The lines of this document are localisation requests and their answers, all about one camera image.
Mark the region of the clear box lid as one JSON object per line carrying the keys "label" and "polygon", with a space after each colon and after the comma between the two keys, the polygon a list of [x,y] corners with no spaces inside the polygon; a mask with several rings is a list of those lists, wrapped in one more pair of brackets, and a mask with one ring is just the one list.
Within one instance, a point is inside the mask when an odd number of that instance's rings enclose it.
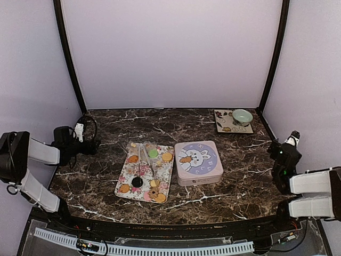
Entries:
{"label": "clear box lid", "polygon": [[175,160],[182,181],[220,178],[224,172],[216,144],[211,140],[177,143]]}

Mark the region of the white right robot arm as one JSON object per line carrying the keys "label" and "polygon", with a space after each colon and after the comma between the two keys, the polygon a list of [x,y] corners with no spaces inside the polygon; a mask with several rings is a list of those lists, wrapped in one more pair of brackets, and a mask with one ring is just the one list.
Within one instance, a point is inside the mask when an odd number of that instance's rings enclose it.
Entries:
{"label": "white right robot arm", "polygon": [[272,219],[276,231],[284,231],[293,218],[322,218],[340,221],[340,167],[296,172],[302,154],[298,140],[290,136],[284,143],[271,142],[267,149],[274,160],[272,180],[277,190],[292,197],[279,203]]}

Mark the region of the metal tongs white handle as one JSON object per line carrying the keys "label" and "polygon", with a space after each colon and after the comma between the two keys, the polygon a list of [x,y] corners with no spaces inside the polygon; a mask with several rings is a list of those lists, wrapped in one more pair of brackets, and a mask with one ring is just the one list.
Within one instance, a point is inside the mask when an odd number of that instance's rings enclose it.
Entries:
{"label": "metal tongs white handle", "polygon": [[138,147],[139,147],[139,152],[142,150],[143,151],[143,154],[144,154],[144,158],[145,158],[145,162],[147,163],[149,169],[151,170],[151,173],[152,173],[152,176],[155,178],[156,177],[156,173],[155,173],[155,170],[151,164],[151,160],[150,160],[150,157],[147,153],[147,149],[145,147],[145,145],[143,143],[138,143],[137,144]]}

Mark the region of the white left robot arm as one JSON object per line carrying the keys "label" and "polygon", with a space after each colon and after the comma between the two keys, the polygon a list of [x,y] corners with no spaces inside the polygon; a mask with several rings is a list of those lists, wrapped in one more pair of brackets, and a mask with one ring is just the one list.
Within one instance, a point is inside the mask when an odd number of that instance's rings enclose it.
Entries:
{"label": "white left robot arm", "polygon": [[66,201],[49,191],[30,167],[45,165],[66,166],[78,155],[95,155],[100,145],[96,137],[85,139],[83,125],[74,129],[60,126],[53,131],[51,144],[34,139],[28,131],[7,132],[1,135],[1,181],[11,195],[21,194],[29,203],[55,215],[54,223],[64,233],[75,228]]}

